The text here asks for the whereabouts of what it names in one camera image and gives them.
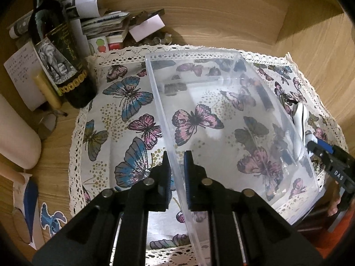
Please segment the clear plastic storage bin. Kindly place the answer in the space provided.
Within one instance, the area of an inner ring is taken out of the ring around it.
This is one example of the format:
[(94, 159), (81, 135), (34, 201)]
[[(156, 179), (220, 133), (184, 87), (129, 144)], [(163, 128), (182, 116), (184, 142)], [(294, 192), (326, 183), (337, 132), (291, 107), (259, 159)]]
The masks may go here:
[(146, 55), (156, 111), (198, 265), (210, 265), (206, 212), (187, 206), (183, 155), (227, 189), (254, 190), (289, 224), (312, 207), (316, 174), (290, 116), (237, 51)]

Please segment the white infrared thermometer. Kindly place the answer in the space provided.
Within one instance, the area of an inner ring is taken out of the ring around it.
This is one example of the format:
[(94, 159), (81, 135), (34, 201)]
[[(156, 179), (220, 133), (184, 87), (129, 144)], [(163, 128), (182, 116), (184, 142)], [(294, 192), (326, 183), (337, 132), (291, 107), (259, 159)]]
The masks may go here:
[(306, 106), (298, 102), (292, 112), (292, 120), (294, 122), (294, 126), (296, 129), (296, 133), (298, 134), (299, 138), (294, 139), (294, 154), (296, 157), (296, 160), (299, 161), (304, 153), (307, 151), (304, 150), (304, 143), (306, 139), (306, 124), (309, 118), (308, 110), (306, 109)]

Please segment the butterfly print lace cloth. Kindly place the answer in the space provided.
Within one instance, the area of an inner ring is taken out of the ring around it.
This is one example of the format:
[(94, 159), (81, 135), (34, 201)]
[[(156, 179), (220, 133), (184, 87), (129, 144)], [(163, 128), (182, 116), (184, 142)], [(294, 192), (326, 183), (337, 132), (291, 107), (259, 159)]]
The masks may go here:
[[(189, 49), (213, 48), (175, 45), (130, 47), (89, 57), (98, 93), (88, 106), (80, 110), (72, 135), (69, 162), (72, 214), (79, 213), (103, 189), (131, 188), (147, 178), (152, 168), (162, 162), (167, 150), (146, 55)], [(290, 55), (272, 57), (241, 50), (237, 52), (276, 95), (291, 120), (298, 102), (306, 106), (309, 114), (306, 135), (347, 149), (341, 127)], [(327, 174), (317, 158), (309, 158), (318, 185), (314, 205), (324, 192)], [(146, 263), (198, 265), (173, 173), (171, 191), (172, 201), (168, 210), (149, 215)]]

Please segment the blue cartoon character sticker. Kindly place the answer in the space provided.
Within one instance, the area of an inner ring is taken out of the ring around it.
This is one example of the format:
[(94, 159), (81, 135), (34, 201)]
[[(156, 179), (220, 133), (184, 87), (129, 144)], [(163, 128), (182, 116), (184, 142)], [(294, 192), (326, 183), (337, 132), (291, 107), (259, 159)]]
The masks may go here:
[(43, 202), (40, 208), (40, 224), (43, 230), (48, 230), (50, 237), (53, 237), (67, 224), (67, 218), (61, 211), (53, 214), (48, 212), (47, 203)]

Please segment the round glasses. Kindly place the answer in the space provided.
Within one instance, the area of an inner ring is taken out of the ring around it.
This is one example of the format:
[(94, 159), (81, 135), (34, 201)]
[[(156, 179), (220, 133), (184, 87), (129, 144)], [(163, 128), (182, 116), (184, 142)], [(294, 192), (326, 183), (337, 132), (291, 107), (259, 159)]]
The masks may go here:
[(34, 111), (31, 128), (38, 134), (41, 141), (46, 140), (56, 129), (58, 119), (67, 117), (68, 113), (61, 110)]

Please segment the yellow candle stick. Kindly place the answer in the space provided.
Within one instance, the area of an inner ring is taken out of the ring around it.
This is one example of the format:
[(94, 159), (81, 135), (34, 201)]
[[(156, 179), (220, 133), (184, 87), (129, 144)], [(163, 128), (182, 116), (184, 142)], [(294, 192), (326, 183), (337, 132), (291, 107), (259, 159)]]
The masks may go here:
[(39, 88), (40, 92), (46, 98), (51, 109), (59, 116), (66, 117), (68, 114), (61, 110), (62, 102), (59, 99), (57, 92), (53, 89), (51, 83), (47, 79), (45, 73), (41, 70), (32, 76), (34, 83)]

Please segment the cream cylindrical roller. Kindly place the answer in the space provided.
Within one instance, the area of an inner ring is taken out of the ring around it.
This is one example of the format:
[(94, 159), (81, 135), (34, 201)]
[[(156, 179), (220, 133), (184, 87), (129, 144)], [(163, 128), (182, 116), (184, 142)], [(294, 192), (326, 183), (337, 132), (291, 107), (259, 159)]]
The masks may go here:
[(23, 169), (32, 169), (41, 155), (39, 135), (1, 96), (1, 154)]

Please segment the pink sticky note pad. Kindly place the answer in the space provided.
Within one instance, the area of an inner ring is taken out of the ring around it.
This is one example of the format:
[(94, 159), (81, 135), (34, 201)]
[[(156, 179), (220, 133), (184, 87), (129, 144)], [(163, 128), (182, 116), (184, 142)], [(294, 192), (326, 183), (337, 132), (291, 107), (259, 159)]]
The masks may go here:
[(162, 18), (159, 14), (148, 18), (144, 22), (139, 25), (135, 25), (130, 28), (129, 33), (135, 40), (135, 42), (139, 42), (142, 39), (145, 39), (149, 35), (157, 32), (158, 30), (164, 28), (165, 23), (162, 21)]

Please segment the stack of papers and booklets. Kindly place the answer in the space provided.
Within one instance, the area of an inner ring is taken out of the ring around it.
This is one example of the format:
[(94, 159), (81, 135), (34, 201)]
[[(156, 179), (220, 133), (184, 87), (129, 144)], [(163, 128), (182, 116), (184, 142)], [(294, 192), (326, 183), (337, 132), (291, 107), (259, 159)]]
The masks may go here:
[(100, 15), (97, 0), (32, 0), (33, 11), (30, 17), (14, 23), (9, 35), (17, 39), (28, 34), (38, 55), (43, 55), (45, 47), (62, 53), (68, 59), (79, 59), (80, 52), (76, 49), (70, 24), (68, 21), (79, 22), (84, 35), (102, 36), (105, 28), (123, 23), (128, 12), (111, 12)]

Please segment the dark wine bottle elephant label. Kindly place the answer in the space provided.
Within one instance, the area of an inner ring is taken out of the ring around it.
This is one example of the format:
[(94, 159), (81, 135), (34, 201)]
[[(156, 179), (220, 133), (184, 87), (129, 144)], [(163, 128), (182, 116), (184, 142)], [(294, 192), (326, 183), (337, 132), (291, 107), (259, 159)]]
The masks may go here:
[(86, 107), (97, 89), (76, 49), (61, 4), (55, 0), (32, 3), (28, 33), (40, 61), (64, 98), (74, 108)]

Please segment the handwritten white note paper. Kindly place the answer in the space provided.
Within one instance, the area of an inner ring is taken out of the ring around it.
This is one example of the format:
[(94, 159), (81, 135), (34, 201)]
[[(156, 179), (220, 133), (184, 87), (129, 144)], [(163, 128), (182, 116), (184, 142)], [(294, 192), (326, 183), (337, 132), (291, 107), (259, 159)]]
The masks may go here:
[(9, 57), (4, 63), (4, 68), (30, 111), (35, 111), (46, 102), (46, 98), (33, 80), (33, 75), (40, 73), (42, 67), (31, 41)]

